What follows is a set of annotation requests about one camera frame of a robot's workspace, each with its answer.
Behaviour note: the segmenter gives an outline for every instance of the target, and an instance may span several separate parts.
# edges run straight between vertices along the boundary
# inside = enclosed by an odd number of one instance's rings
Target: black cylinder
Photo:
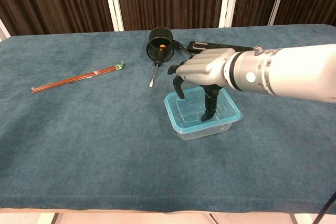
[[[160,45],[165,45],[164,56],[159,59]],[[149,43],[147,45],[147,55],[154,62],[166,62],[173,57],[174,44],[172,32],[165,27],[156,27],[149,34]]]

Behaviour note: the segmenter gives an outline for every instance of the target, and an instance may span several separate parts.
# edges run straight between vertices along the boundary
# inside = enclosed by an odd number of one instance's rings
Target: screwdriver
[[[164,59],[164,55],[165,55],[165,50],[166,50],[166,46],[164,44],[161,44],[160,45],[160,50],[159,50],[159,53],[158,53],[158,57],[157,57],[157,60],[154,62],[155,64],[155,69],[154,69],[154,73],[153,73],[153,77],[152,77],[152,80],[151,82],[149,83],[149,87],[153,87],[154,85],[154,81],[155,81],[155,77],[156,77],[156,74],[158,73],[158,69],[159,69],[159,66],[161,66],[162,64],[162,61]]]

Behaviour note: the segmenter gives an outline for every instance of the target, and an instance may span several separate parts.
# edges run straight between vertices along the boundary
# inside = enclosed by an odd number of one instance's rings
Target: blue tablecloth
[[[328,25],[172,33],[185,46],[336,42]],[[226,88],[244,118],[227,132],[180,140],[164,97],[174,91],[168,67],[186,56],[176,51],[150,89],[148,36],[16,36],[0,43],[0,207],[318,212],[336,190],[336,105]],[[30,93],[120,60],[121,71]]]

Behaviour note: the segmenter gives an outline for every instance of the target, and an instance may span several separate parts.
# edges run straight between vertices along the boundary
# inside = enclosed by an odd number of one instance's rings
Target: floor
[[[293,224],[289,214],[278,212],[249,212],[244,214],[218,213],[212,215],[219,224]],[[40,213],[0,213],[1,224],[36,224]],[[90,212],[66,212],[58,215],[55,224],[216,224],[207,212],[182,212],[173,214],[160,213],[90,213]],[[326,215],[320,224],[336,223],[336,215]]]

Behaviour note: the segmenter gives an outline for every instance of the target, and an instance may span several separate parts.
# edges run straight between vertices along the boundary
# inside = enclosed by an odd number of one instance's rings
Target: robotic hand
[[[181,99],[183,81],[204,88],[201,121],[214,116],[219,90],[226,85],[240,91],[336,102],[336,44],[268,50],[256,46],[254,51],[242,52],[208,49],[171,66],[168,74],[173,73]]]

